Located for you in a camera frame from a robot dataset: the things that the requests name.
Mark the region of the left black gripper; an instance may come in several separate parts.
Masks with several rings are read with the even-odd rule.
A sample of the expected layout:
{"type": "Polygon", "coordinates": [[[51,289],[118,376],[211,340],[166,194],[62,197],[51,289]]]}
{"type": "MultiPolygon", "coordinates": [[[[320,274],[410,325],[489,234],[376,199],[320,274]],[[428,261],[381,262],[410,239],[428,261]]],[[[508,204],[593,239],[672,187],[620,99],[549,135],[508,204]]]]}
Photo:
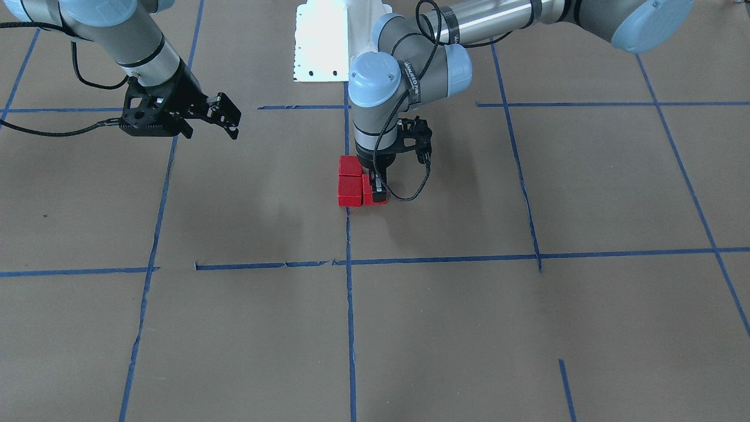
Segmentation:
{"type": "Polygon", "coordinates": [[[396,150],[388,147],[384,150],[373,150],[356,147],[356,157],[361,166],[369,171],[369,188],[372,203],[387,203],[388,192],[381,176],[387,176],[387,168],[396,161],[396,150]]]}

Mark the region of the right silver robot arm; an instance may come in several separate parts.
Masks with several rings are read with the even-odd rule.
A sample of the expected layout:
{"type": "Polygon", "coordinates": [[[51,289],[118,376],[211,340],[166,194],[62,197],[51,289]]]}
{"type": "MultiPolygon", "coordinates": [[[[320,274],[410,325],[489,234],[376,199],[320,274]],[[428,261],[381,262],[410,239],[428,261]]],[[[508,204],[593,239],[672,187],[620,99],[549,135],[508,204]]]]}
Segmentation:
{"type": "Polygon", "coordinates": [[[172,1],[7,1],[16,22],[3,28],[41,28],[67,35],[71,53],[91,41],[115,61],[128,86],[121,116],[92,125],[116,126],[133,137],[190,138],[191,118],[217,125],[232,139],[241,111],[224,93],[209,97],[152,15],[172,1]]]}

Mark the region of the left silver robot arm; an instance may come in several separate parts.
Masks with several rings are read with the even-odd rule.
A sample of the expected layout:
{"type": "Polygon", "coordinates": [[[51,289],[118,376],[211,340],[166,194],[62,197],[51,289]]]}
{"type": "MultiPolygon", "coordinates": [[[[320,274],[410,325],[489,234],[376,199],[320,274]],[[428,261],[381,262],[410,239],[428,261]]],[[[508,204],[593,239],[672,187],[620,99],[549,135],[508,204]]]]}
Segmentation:
{"type": "Polygon", "coordinates": [[[372,27],[375,50],[349,68],[354,147],[364,169],[363,203],[397,199],[387,168],[414,151],[431,171],[431,129],[401,113],[450,98],[471,85],[469,49],[490,46],[539,22],[568,22],[619,50],[639,54],[661,45],[690,14],[691,1],[465,1],[413,17],[387,13],[372,27]]]}

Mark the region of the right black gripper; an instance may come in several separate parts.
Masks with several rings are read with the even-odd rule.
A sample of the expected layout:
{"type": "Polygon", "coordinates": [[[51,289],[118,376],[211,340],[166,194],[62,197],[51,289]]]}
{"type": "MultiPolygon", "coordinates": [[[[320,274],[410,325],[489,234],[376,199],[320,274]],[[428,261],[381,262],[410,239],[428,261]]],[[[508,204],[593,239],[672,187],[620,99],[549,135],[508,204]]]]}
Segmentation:
{"type": "Polygon", "coordinates": [[[133,137],[190,138],[188,118],[201,118],[219,126],[235,141],[239,136],[241,111],[226,93],[208,98],[198,80],[180,60],[176,74],[165,83],[145,87],[136,77],[128,78],[120,129],[133,137]]]}

